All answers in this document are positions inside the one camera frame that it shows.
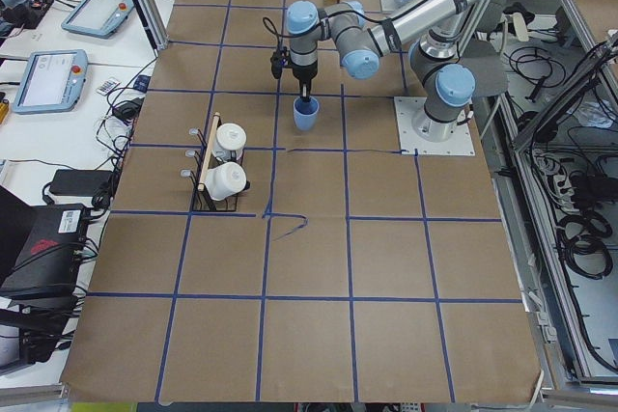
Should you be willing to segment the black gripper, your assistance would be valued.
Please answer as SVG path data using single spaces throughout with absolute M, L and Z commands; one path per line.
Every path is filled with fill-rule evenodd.
M 292 64 L 293 76 L 298 80 L 300 98 L 302 101 L 311 101 L 312 80 L 318 74 L 318 64 L 308 66 Z

